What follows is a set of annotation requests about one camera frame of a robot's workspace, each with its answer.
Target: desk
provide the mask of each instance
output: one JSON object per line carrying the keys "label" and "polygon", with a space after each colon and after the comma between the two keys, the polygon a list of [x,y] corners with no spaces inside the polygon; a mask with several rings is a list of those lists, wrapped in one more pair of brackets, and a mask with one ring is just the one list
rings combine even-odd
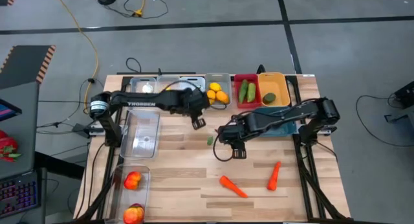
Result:
{"label": "desk", "polygon": [[[313,75],[298,75],[297,81],[302,100],[319,97]],[[104,90],[119,90],[121,83],[122,75],[110,75],[106,79]],[[233,159],[229,162],[218,161],[213,156],[212,147],[206,145],[207,138],[216,134],[214,129],[227,123],[231,114],[239,112],[236,103],[229,105],[225,111],[207,110],[204,113],[207,126],[197,131],[191,127],[188,117],[161,113],[158,156],[153,161],[140,161],[151,170],[146,221],[307,220],[291,137],[253,139],[246,143],[247,159]],[[93,158],[103,140],[103,137],[96,137],[91,142],[81,214],[87,209]],[[330,137],[319,137],[319,141],[332,148]],[[230,146],[217,145],[217,149],[217,154],[223,158],[230,155]],[[349,216],[335,158],[319,146],[313,146],[312,149],[320,188],[343,215]],[[102,188],[108,151],[109,148],[104,147],[97,155],[91,201]],[[115,151],[113,166],[116,165],[118,154],[119,149]],[[266,185],[276,161],[281,161],[278,189],[271,192],[266,189]],[[234,181],[249,198],[237,197],[223,188],[219,184],[222,175]],[[316,217],[316,200],[311,189],[309,192]],[[81,207],[82,195],[83,187],[80,189],[75,215]]]}

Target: yellow lemon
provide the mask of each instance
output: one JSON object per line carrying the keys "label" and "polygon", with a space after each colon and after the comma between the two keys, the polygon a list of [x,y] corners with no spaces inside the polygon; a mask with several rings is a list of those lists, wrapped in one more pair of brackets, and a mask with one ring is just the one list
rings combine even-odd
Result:
{"label": "yellow lemon", "polygon": [[215,92],[212,90],[207,91],[207,97],[209,99],[215,100]]}
{"label": "yellow lemon", "polygon": [[224,104],[228,104],[228,95],[222,91],[217,92],[215,98]]}
{"label": "yellow lemon", "polygon": [[218,91],[221,91],[221,86],[217,82],[212,82],[210,83],[210,89],[215,92],[218,92]]}

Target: red plastic basket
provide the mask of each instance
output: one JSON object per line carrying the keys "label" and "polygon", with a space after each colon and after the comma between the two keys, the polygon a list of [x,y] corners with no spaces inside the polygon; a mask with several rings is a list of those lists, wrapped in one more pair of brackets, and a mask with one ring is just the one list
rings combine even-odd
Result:
{"label": "red plastic basket", "polygon": [[[256,85],[256,98],[253,100],[253,102],[248,103],[247,98],[243,100],[243,103],[239,103],[239,89],[241,86],[241,82],[246,79],[248,83],[253,82]],[[238,108],[256,108],[260,107],[261,104],[261,96],[260,96],[260,90],[259,90],[259,82],[257,81],[257,75],[256,74],[236,74],[234,75],[234,89],[235,89],[235,97],[237,101],[237,107]]]}

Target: plastic bin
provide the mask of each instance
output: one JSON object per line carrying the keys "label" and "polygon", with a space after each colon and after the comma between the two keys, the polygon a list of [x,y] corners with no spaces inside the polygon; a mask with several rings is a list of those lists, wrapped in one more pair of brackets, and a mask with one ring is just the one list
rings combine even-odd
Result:
{"label": "plastic bin", "polygon": [[[206,90],[209,90],[210,83],[217,82],[220,84],[221,89],[228,95],[228,104],[229,106],[232,103],[232,79],[230,74],[227,73],[208,73],[204,76],[206,80]],[[213,107],[222,109],[225,107],[221,102],[215,101],[212,105]]]}
{"label": "plastic bin", "polygon": [[[253,102],[248,103],[247,98],[243,100],[243,103],[239,103],[239,89],[241,86],[241,82],[246,79],[248,83],[255,83],[256,84],[256,97]],[[256,74],[236,74],[234,75],[234,89],[235,89],[235,97],[237,101],[238,108],[256,108],[261,106],[261,95],[260,95],[260,88],[257,81]]]}
{"label": "plastic bin", "polygon": [[[277,111],[283,111],[289,107],[260,107],[254,110],[255,113],[271,114]],[[282,124],[280,127],[274,127],[259,137],[286,137],[296,132],[296,123],[294,121]]]}
{"label": "plastic bin", "polygon": [[[131,172],[139,172],[142,175],[137,190],[124,188],[124,181]],[[149,168],[144,165],[132,163],[118,165],[114,170],[112,187],[108,193],[110,205],[107,206],[105,212],[105,223],[124,224],[124,211],[135,203],[140,204],[144,208],[145,220],[150,180],[151,174]]]}
{"label": "plastic bin", "polygon": [[131,92],[143,93],[143,86],[148,84],[153,88],[152,93],[154,93],[157,81],[155,78],[132,78],[129,84],[131,84]]}
{"label": "plastic bin", "polygon": [[261,73],[257,77],[262,97],[267,93],[274,93],[276,95],[276,99],[269,104],[264,104],[262,101],[264,106],[285,107],[290,104],[285,75],[281,73]]}
{"label": "plastic bin", "polygon": [[[205,92],[205,90],[206,90],[206,80],[203,77],[187,77],[187,76],[185,76],[185,77],[181,77],[180,80],[191,82],[192,84],[194,84],[198,88],[200,88],[200,90],[202,92]],[[180,85],[180,89],[185,89],[187,87],[191,88],[192,90],[195,89],[194,86],[192,86],[191,84],[188,84],[188,83],[181,82],[181,83],[179,83],[179,85]]]}
{"label": "plastic bin", "polygon": [[129,110],[128,130],[122,137],[120,156],[125,159],[152,159],[156,156],[160,137],[160,113]]}
{"label": "plastic bin", "polygon": [[[157,84],[155,85],[155,92],[159,93],[167,85],[180,80],[180,77],[177,75],[160,75],[157,77]],[[171,89],[180,89],[180,84],[174,84],[170,86]]]}

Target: floor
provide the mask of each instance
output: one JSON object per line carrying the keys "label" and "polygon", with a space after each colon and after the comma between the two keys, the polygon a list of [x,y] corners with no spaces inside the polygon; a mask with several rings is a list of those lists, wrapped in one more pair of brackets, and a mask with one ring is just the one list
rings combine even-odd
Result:
{"label": "floor", "polygon": [[[127,72],[130,56],[145,72],[254,73],[263,64],[267,71],[315,74],[321,94],[334,99],[342,116],[332,141],[352,217],[384,223],[414,218],[414,148],[372,138],[355,112],[360,95],[388,97],[413,80],[414,0],[164,0],[168,14],[147,20],[124,18],[96,0],[64,1],[98,49],[102,82],[108,74]],[[124,1],[112,7],[122,8]],[[160,1],[148,0],[144,14],[163,11]],[[94,53],[76,31],[58,0],[16,0],[0,6],[0,58],[13,45],[56,45],[40,100],[78,100],[82,82],[92,75]],[[96,84],[91,94],[101,90]],[[38,124],[62,120],[76,106],[41,102]],[[358,108],[376,135],[413,144],[414,129],[408,123],[385,122],[383,116],[395,111],[385,100],[363,99]],[[87,124],[90,119],[80,109],[67,122]],[[51,129],[66,130],[68,126]],[[36,149],[52,155],[87,141],[77,134],[38,135]],[[85,160],[85,151],[78,148],[56,157],[78,162]],[[59,195],[47,203],[47,223],[68,221],[67,200],[73,191],[73,209],[80,182],[49,177],[60,185],[55,191]]]}

